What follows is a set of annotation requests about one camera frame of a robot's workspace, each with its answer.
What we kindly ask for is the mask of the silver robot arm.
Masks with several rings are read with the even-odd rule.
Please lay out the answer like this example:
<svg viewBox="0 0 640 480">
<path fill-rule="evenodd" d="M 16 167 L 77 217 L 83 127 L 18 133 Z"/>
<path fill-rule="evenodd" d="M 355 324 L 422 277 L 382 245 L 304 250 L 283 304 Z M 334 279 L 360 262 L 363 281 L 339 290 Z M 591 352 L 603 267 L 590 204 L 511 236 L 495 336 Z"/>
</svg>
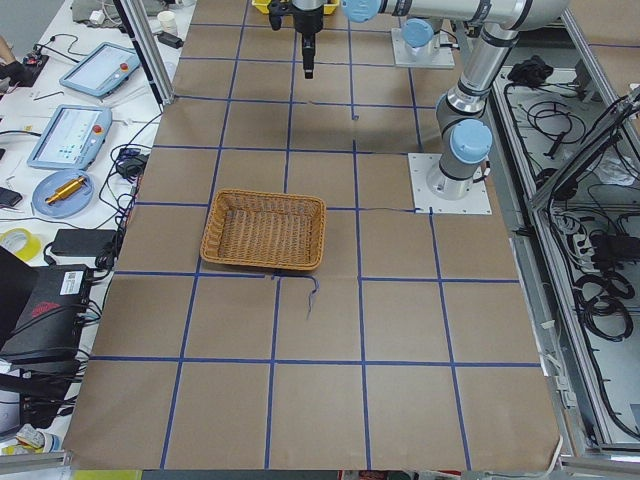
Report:
<svg viewBox="0 0 640 480">
<path fill-rule="evenodd" d="M 486 98 L 519 33 L 542 28 L 557 19 L 567 1 L 343 1 L 352 22 L 364 23 L 379 14 L 412 20 L 461 20 L 480 28 L 459 80 L 436 107 L 443 142 L 438 164 L 426 175 L 429 190 L 456 201 L 468 193 L 473 176 L 493 144 L 481 120 Z"/>
<path fill-rule="evenodd" d="M 412 49 L 438 45 L 443 22 L 442 18 L 408 18 L 401 28 L 402 39 Z"/>
</svg>

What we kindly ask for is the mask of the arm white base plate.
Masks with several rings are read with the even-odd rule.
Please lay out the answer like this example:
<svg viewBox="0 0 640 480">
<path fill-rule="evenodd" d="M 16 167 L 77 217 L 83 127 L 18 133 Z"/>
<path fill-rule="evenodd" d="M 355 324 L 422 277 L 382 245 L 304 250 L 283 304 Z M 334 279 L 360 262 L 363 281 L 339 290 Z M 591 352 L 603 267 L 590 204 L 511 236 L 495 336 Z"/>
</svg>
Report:
<svg viewBox="0 0 640 480">
<path fill-rule="evenodd" d="M 440 154 L 409 153 L 414 211 L 422 214 L 491 215 L 482 169 L 471 179 L 452 180 L 440 169 Z"/>
<path fill-rule="evenodd" d="M 438 33 L 429 43 L 411 47 L 401 28 L 391 30 L 394 61 L 397 67 L 451 70 L 455 67 L 453 48 L 446 46 L 447 35 Z"/>
</svg>

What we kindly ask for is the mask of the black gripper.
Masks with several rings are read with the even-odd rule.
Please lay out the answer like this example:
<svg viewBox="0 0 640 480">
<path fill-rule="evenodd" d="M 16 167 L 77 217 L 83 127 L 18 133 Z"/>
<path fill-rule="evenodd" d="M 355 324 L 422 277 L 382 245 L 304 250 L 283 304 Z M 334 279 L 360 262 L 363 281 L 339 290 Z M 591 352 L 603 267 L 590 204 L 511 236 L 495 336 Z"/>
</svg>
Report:
<svg viewBox="0 0 640 480">
<path fill-rule="evenodd" d="M 304 78 L 313 79 L 316 54 L 315 34 L 319 33 L 324 26 L 323 8 L 302 11 L 291 4 L 282 2 L 277 4 L 277 1 L 272 1 L 269 6 L 268 16 L 271 28 L 274 31 L 282 28 L 283 17 L 291 16 L 293 18 L 295 30 L 303 35 L 301 38 L 301 52 Z"/>
</svg>

